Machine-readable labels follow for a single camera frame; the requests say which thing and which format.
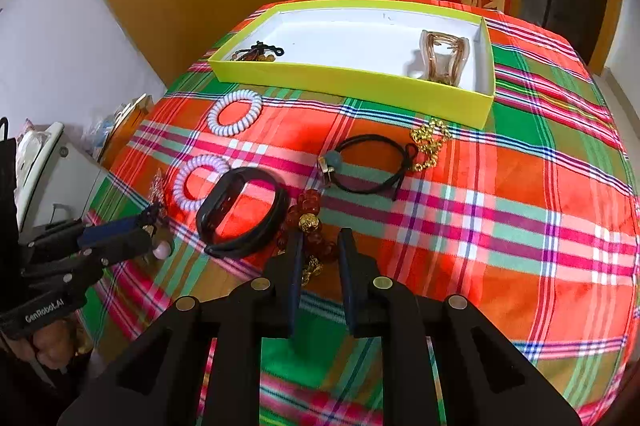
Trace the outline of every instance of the black hair tie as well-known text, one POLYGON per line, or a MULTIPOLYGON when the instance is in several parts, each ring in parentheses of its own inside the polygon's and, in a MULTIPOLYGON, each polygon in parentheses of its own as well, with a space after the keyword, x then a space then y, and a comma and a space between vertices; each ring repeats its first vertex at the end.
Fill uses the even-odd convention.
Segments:
POLYGON ((327 154, 325 154, 324 156, 320 156, 318 158, 318 166, 322 172, 322 176, 324 177, 324 182, 326 183, 327 186, 331 184, 335 184, 341 190, 349 193, 369 195, 369 194, 379 193, 381 191, 384 191, 392 187, 394 184, 396 184, 396 190, 394 191, 394 196, 393 196, 393 200, 396 200, 398 198, 398 191, 400 190, 400 186, 402 185, 402 181, 404 180, 404 175, 408 170, 411 169, 412 165, 414 164, 414 159, 416 155, 418 155, 418 147, 413 143, 409 143, 405 145, 403 148, 397 142, 395 142, 392 139, 389 139, 388 137, 385 137, 384 135, 378 135, 377 133, 366 133, 363 135, 355 135, 353 137, 345 139, 340 144, 338 144, 338 146, 336 146, 333 150, 327 152, 327 154), (332 152, 335 152, 339 155, 340 152, 345 148, 348 148, 349 146, 353 146, 355 144, 359 144, 361 142, 367 142, 367 141, 378 141, 378 142, 383 142, 385 144, 392 146, 402 156, 402 162, 400 164, 400 168, 398 169, 398 171, 393 175, 391 175, 391 177, 389 177, 383 183, 377 184, 376 186, 373 186, 372 188, 368 188, 365 190, 354 190, 342 184, 340 180, 337 178, 337 176, 335 175, 335 165, 336 165, 335 163, 337 162, 337 160, 332 155, 332 152))

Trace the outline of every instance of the spiral hair tie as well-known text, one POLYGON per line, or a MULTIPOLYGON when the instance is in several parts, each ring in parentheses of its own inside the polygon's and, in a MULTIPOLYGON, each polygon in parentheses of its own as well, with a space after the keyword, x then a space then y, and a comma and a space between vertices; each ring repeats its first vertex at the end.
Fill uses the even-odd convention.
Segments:
POLYGON ((252 90, 236 90, 235 92, 227 94, 222 99, 219 99, 218 102, 213 105, 213 108, 211 109, 211 111, 209 112, 209 116, 207 117, 207 123, 214 135, 231 137, 232 135, 244 132, 244 130, 249 128, 255 122, 255 120, 258 119, 261 111, 262 97, 260 96, 260 94, 252 90), (220 115, 220 112, 222 112, 232 102, 240 101, 241 99, 251 101, 249 112, 238 122, 222 126, 218 122, 218 116, 220 115))
POLYGON ((207 198, 202 197, 199 200, 193 200, 188 199, 187 195, 184 194, 184 184, 187 181, 187 177, 200 166, 211 166, 220 174, 229 171, 229 164, 217 155, 198 155, 197 157, 187 161, 182 168, 180 168, 180 171, 178 171, 178 175, 174 182, 175 203, 178 204, 178 207, 185 212, 196 212, 200 209, 200 206, 207 198))

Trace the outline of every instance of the plaid bedsheet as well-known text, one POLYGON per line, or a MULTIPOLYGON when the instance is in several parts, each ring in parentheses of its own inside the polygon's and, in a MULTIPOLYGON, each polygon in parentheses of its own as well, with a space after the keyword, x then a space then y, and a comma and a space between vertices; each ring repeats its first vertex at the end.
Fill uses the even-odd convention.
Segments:
MULTIPOLYGON (((408 176, 395 202, 329 188, 324 230, 353 228, 358 248, 416 294, 466 295, 583 423, 593 424, 616 395, 639 316, 636 189, 611 114, 564 38, 495 12, 411 1, 486 17, 497 77, 489 120, 484 131, 450 124, 453 139, 438 165, 408 176)), ((251 86, 264 99, 257 122, 236 138, 213 136, 207 111, 223 94, 247 85, 219 83, 207 56, 178 78, 140 125, 92 203, 94 221, 138 212, 158 168, 171 186, 180 165, 203 153, 222 155, 232 167, 272 170, 295 197, 321 186, 316 157, 341 140, 379 133, 404 144, 409 130, 429 119, 357 99, 251 86)), ((221 122, 245 110, 236 103, 221 122)), ((373 151, 344 159, 348 176, 367 181, 394 170, 391 159, 373 151)), ((198 170, 188 190, 204 196, 215 178, 198 170)), ((248 186, 222 234, 250 228, 268 196, 248 186)), ((240 282, 256 276, 273 252, 269 247, 242 261, 212 260, 201 253, 195 215, 175 205, 169 214, 172 257, 116 266, 88 291, 81 319, 107 359, 177 297, 211 298, 217 266, 240 282)), ((263 341, 260 423, 382 424, 380 340, 348 335, 337 266, 326 266, 307 289, 294 337, 263 341)))

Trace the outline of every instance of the black wristband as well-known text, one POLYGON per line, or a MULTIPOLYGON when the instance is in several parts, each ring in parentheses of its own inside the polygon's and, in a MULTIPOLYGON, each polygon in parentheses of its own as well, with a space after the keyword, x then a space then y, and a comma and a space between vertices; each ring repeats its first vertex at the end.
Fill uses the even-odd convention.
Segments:
POLYGON ((325 177, 325 181, 328 184, 331 184, 331 183, 335 184, 338 188, 340 188, 343 191, 346 191, 349 193, 358 193, 362 195, 379 193, 396 184, 396 190, 394 191, 394 196, 393 196, 393 200, 396 200, 396 198, 398 197, 398 191, 400 189, 400 186, 402 185, 402 180, 404 180, 404 175, 407 172, 407 170, 411 169, 414 163, 414 158, 418 153, 418 147, 415 144, 409 143, 403 148, 397 142, 395 142, 392 139, 389 139, 388 137, 385 137, 384 135, 378 135, 376 133, 366 133, 363 135, 355 135, 353 137, 345 139, 344 141, 339 143, 338 146, 334 148, 334 151, 340 153, 342 150, 344 150, 345 148, 348 148, 349 146, 353 146, 355 144, 359 144, 361 142, 367 142, 367 141, 384 142, 385 144, 392 146, 395 150, 399 152, 399 154, 402 157, 402 161, 396 173, 391 175, 391 177, 389 177, 383 183, 377 184, 372 188, 368 188, 366 190, 354 190, 342 184, 340 180, 337 178, 334 168, 327 164, 327 161, 325 160, 324 157, 321 157, 318 160, 318 164, 320 166, 320 169, 322 170, 322 174, 325 177))
POLYGON ((200 239, 206 244, 204 252, 214 258, 244 258, 266 246, 275 236, 289 208, 289 194, 269 173, 260 168, 243 167, 226 172, 207 196, 196 214, 200 239), (261 180, 273 186, 273 204, 253 229, 226 242, 209 241, 217 226, 236 202, 242 188, 249 181, 261 180))

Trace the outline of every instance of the human hand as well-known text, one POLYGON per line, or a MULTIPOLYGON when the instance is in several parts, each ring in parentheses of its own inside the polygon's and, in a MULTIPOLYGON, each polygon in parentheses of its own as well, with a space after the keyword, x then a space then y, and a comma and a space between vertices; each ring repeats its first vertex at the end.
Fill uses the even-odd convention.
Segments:
POLYGON ((33 335, 33 346, 26 339, 6 342, 18 359, 31 361, 34 358, 52 370, 59 370, 69 364, 75 354, 74 342, 69 324, 58 320, 37 330, 33 335))

